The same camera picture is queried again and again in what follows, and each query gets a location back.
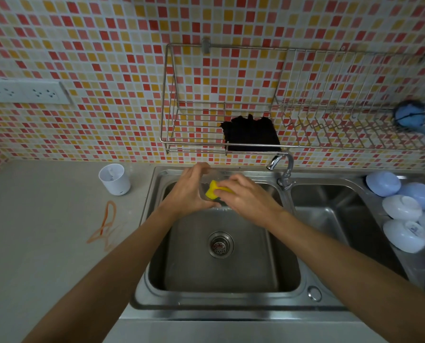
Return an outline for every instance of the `sink basin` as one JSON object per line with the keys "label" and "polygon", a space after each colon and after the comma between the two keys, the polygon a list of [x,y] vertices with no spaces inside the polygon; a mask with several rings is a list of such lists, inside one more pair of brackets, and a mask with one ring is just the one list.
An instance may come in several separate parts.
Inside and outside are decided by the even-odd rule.
{"label": "sink basin", "polygon": [[345,185],[301,184],[291,190],[296,217],[408,279],[360,196]]}
{"label": "sink basin", "polygon": [[[275,187],[261,186],[282,205]],[[227,206],[176,221],[151,261],[148,279],[160,290],[225,293],[293,291],[301,280],[295,254]]]}

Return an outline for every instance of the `countertop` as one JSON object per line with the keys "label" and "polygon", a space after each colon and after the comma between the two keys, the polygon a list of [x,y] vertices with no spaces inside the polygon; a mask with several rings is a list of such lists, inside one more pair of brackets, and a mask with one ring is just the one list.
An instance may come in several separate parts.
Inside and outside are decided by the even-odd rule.
{"label": "countertop", "polygon": [[[153,164],[125,163],[131,190],[109,194],[107,163],[12,161],[0,173],[0,342],[19,342],[109,249],[138,227]],[[112,233],[92,240],[116,206]],[[111,211],[108,211],[109,223]],[[383,342],[364,323],[119,319],[106,342]]]}

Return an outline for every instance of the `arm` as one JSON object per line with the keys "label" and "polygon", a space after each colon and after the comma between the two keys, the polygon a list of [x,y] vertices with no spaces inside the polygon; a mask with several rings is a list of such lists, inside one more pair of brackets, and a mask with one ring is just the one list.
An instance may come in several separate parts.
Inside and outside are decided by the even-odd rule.
{"label": "arm", "polygon": [[390,342],[425,342],[425,293],[376,261],[303,224],[243,175],[215,190],[244,218],[269,230],[371,329]]}
{"label": "arm", "polygon": [[104,340],[175,220],[219,206],[203,201],[198,192],[202,171],[208,167],[201,163],[185,170],[151,216],[62,297],[23,343]]}

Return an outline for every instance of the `metal wire rack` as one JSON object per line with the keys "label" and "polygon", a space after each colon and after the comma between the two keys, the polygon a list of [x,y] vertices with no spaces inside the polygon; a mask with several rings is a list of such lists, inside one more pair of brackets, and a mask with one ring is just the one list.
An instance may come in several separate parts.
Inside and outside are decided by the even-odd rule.
{"label": "metal wire rack", "polygon": [[[170,43],[165,49],[160,141],[178,153],[228,153],[221,122],[273,121],[279,153],[304,148],[425,151],[395,127],[392,109],[425,102],[425,55]],[[251,144],[266,146],[268,144]]]}

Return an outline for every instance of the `black rag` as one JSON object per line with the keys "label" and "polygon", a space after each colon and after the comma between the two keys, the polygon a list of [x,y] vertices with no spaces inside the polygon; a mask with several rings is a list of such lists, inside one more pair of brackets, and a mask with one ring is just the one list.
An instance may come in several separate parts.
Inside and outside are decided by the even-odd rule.
{"label": "black rag", "polygon": [[[258,120],[254,120],[251,114],[248,115],[247,119],[243,116],[238,116],[231,121],[224,121],[220,127],[223,130],[226,143],[280,145],[273,122],[266,116]],[[280,151],[281,149],[277,147],[231,145],[228,150],[269,152]]]}

